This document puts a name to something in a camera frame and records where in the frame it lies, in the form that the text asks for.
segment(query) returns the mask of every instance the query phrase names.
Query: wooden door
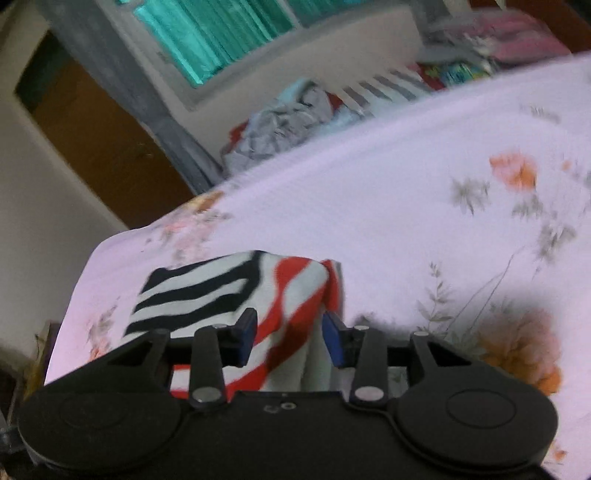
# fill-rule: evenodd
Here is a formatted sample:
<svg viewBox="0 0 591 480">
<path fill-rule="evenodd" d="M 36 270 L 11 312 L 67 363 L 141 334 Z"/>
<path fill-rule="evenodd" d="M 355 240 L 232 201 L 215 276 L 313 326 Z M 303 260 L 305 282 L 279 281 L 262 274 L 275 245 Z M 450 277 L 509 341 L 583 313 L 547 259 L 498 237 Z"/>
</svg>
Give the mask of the wooden door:
<svg viewBox="0 0 591 480">
<path fill-rule="evenodd" d="M 139 123 L 70 59 L 32 111 L 72 169 L 130 228 L 148 225 L 191 198 Z"/>
</svg>

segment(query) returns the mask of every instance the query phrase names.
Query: window frame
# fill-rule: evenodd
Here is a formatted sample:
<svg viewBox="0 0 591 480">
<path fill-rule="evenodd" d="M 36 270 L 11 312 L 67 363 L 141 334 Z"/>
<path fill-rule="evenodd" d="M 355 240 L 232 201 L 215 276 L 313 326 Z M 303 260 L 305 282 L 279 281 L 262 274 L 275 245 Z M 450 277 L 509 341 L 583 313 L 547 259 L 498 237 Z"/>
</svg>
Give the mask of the window frame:
<svg viewBox="0 0 591 480">
<path fill-rule="evenodd" d="M 117 5 L 115 0 L 99 0 L 98 3 L 148 75 L 152 76 L 150 70 L 158 74 L 189 111 L 195 110 L 200 102 L 210 98 L 217 91 L 228 87 L 235 80 L 246 76 L 260 65 L 277 58 L 281 53 L 291 48 L 311 41 L 327 31 L 364 15 L 395 5 L 408 4 L 405 0 L 369 0 L 366 4 L 352 6 L 305 27 L 297 19 L 287 0 L 275 0 L 288 15 L 294 28 L 225 67 L 203 85 L 193 87 L 156 38 L 135 17 L 133 10 L 143 1 L 130 0 L 122 5 Z"/>
</svg>

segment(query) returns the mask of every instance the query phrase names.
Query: black and white striped fabric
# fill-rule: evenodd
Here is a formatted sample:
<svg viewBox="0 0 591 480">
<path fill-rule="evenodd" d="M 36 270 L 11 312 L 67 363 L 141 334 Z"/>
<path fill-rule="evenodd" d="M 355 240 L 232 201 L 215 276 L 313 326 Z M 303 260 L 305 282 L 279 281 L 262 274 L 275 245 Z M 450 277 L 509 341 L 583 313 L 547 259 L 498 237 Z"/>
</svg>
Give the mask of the black and white striped fabric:
<svg viewBox="0 0 591 480">
<path fill-rule="evenodd" d="M 226 367 L 229 392 L 280 385 L 297 390 L 306 364 L 313 326 L 325 308 L 340 310 L 340 267 L 261 251 L 187 265 L 160 268 L 138 296 L 123 342 L 152 329 L 165 328 L 173 338 L 192 337 L 199 328 L 234 325 L 247 307 L 258 314 L 258 331 L 248 364 Z M 273 376 L 278 367 L 286 371 Z M 175 366 L 171 390 L 184 398 L 189 366 Z"/>
<path fill-rule="evenodd" d="M 124 340 L 156 328 L 192 336 L 198 324 L 226 323 L 259 286 L 262 255 L 245 252 L 155 270 L 139 294 Z"/>
</svg>

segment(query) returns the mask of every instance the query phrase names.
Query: orange flower print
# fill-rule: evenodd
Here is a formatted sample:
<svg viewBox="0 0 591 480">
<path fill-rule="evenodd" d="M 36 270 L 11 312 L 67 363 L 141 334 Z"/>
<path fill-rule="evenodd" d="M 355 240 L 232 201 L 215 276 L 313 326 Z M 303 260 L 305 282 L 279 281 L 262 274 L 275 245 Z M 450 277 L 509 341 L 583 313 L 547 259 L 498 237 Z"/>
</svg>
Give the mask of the orange flower print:
<svg viewBox="0 0 591 480">
<path fill-rule="evenodd" d="M 207 212 L 222 197 L 223 192 L 219 190 L 204 193 L 203 195 L 195 197 L 193 200 L 189 200 L 187 203 L 185 203 L 185 207 L 195 213 Z"/>
<path fill-rule="evenodd" d="M 535 190 L 537 167 L 534 159 L 522 153 L 508 153 L 490 158 L 492 174 L 511 190 Z"/>
<path fill-rule="evenodd" d="M 551 316 L 531 310 L 519 321 L 497 317 L 480 328 L 479 344 L 489 365 L 500 367 L 521 381 L 536 386 L 545 395 L 556 393 L 562 375 L 558 339 L 550 329 Z"/>
</svg>

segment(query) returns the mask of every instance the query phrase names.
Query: white bed sheet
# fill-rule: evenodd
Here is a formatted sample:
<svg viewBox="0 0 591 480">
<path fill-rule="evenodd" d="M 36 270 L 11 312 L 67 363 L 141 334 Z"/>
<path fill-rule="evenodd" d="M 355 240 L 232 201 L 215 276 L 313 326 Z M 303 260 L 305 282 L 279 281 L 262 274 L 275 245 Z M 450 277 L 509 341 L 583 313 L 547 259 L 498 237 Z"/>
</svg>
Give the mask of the white bed sheet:
<svg viewBox="0 0 591 480">
<path fill-rule="evenodd" d="M 342 264 L 345 322 L 430 329 L 553 393 L 546 467 L 591 475 L 591 57 L 439 93 L 104 242 L 48 380 L 117 345 L 147 275 L 261 249 Z"/>
</svg>

